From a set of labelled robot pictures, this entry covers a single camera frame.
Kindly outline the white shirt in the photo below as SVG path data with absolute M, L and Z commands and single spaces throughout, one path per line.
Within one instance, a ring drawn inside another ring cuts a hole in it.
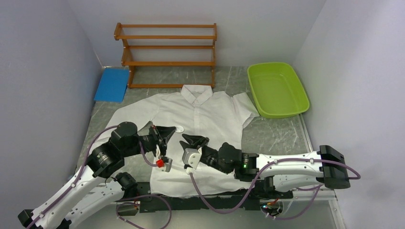
M 243 129 L 258 112 L 246 93 L 229 96 L 213 92 L 210 86 L 185 85 L 180 92 L 156 94 L 115 111 L 107 126 L 129 121 L 142 128 L 152 122 L 158 126 L 181 126 L 188 135 L 209 138 L 208 146 L 219 149 L 223 143 L 241 148 Z M 169 140 L 167 156 L 172 159 L 169 172 L 153 169 L 152 193 L 170 197 L 196 196 L 232 192 L 250 187 L 250 182 L 235 179 L 200 163 L 192 176 L 182 162 L 181 134 Z

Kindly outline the blue board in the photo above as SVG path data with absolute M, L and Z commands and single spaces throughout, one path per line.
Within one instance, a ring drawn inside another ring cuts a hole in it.
M 106 68 L 101 76 L 94 101 L 123 102 L 129 79 L 129 70 Z

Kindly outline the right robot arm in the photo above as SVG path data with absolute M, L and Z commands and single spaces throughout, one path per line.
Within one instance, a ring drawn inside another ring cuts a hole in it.
M 329 189 L 351 186 L 344 155 L 329 145 L 300 155 L 271 156 L 244 153 L 227 142 L 216 150 L 208 146 L 209 138 L 200 135 L 183 134 L 182 137 L 182 160 L 187 173 L 204 164 L 242 182 L 255 183 L 259 178 L 270 177 L 272 180 L 262 186 L 268 198 L 309 185 L 324 185 Z

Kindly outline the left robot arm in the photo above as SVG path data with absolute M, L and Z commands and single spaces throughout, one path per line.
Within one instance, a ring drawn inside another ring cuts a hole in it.
M 112 202 L 143 198 L 138 183 L 128 172 L 119 173 L 125 158 L 152 152 L 154 167 L 168 172 L 171 159 L 165 156 L 176 127 L 151 125 L 147 135 L 139 135 L 132 122 L 105 129 L 109 139 L 89 149 L 87 158 L 72 178 L 51 198 L 35 209 L 25 209 L 18 220 L 26 229 L 72 229 Z

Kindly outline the wooden shoe rack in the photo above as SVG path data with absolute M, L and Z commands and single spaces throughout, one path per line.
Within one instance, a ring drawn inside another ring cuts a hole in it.
M 129 68 L 128 88 L 181 88 L 183 83 L 135 83 L 139 67 L 207 67 L 215 87 L 217 24 L 122 24 L 114 39 L 122 41 L 121 64 Z

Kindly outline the white round brooch backing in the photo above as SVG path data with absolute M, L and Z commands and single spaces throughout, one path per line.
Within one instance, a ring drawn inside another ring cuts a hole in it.
M 182 133 L 185 130 L 184 127 L 182 127 L 181 125 L 176 125 L 175 128 L 176 133 Z

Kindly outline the green plastic basin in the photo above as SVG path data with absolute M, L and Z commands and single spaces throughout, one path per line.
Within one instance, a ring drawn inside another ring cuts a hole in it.
M 278 119 L 297 116 L 310 108 L 306 91 L 292 66 L 284 62 L 248 67 L 251 93 L 259 114 Z

